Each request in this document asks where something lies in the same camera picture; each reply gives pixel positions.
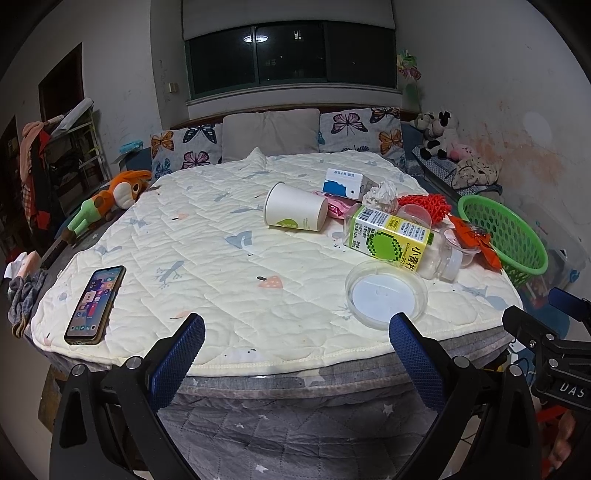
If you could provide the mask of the person's right hand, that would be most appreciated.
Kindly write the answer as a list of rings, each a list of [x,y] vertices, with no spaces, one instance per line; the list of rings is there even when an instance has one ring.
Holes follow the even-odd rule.
[[[576,419],[571,410],[566,410],[558,423],[558,430],[554,445],[542,462],[542,477],[556,472],[568,459],[572,452],[570,438],[575,430]]]

